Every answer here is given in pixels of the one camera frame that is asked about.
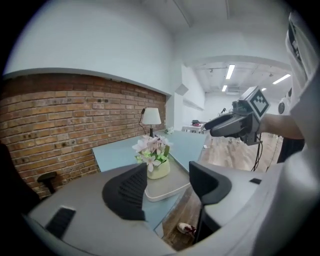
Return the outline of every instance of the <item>table lamp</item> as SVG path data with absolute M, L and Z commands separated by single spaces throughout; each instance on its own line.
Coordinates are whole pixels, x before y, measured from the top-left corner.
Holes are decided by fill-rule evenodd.
M 150 137 L 154 136 L 154 131 L 152 125 L 160 125 L 161 119 L 159 115 L 159 110 L 156 107 L 147 107 L 143 114 L 142 123 L 145 125 L 151 125 Z

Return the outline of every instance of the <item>white lampshade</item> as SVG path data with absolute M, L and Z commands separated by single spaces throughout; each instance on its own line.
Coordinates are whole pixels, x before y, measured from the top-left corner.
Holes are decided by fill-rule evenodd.
M 159 110 L 156 107 L 147 107 L 143 114 L 142 123 L 145 125 L 160 125 Z

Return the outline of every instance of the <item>gray tray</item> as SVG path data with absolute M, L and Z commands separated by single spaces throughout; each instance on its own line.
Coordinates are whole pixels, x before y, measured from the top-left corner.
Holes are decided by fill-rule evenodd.
M 169 198 L 190 187 L 189 173 L 169 156 L 170 173 L 159 179 L 147 179 L 145 195 L 151 202 Z

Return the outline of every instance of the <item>sneaker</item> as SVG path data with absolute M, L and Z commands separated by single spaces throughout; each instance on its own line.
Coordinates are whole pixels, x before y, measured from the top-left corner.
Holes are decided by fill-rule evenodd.
M 196 236 L 196 228 L 194 226 L 191 226 L 187 223 L 180 222 L 178 225 L 176 225 L 176 228 L 182 233 L 186 234 L 192 238 L 195 238 Z

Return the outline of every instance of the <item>wooden floor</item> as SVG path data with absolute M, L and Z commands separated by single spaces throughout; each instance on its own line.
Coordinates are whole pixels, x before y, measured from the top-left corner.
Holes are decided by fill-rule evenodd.
M 282 138 L 269 133 L 261 136 L 263 151 L 256 172 L 265 172 L 270 165 L 276 164 Z M 250 171 L 255 164 L 257 145 L 247 146 L 239 139 L 211 137 L 205 140 L 201 154 L 201 162 L 217 166 L 232 167 Z M 180 233 L 176 226 L 179 222 L 197 226 L 201 203 L 192 187 L 188 188 L 174 210 L 163 220 L 163 240 L 176 251 L 181 251 L 192 246 L 193 239 Z

